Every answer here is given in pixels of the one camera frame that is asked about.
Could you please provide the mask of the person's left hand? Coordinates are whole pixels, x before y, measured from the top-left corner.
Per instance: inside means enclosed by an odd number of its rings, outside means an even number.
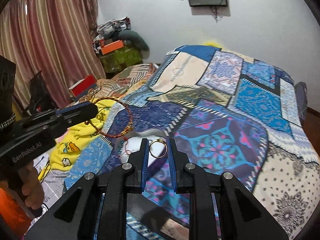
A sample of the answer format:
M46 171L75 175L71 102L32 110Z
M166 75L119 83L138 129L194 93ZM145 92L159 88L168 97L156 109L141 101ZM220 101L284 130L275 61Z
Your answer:
M23 181L22 193L26 196L25 205L37 210L41 207L44 200L44 191L38 180L37 169L31 161L19 170L19 175Z

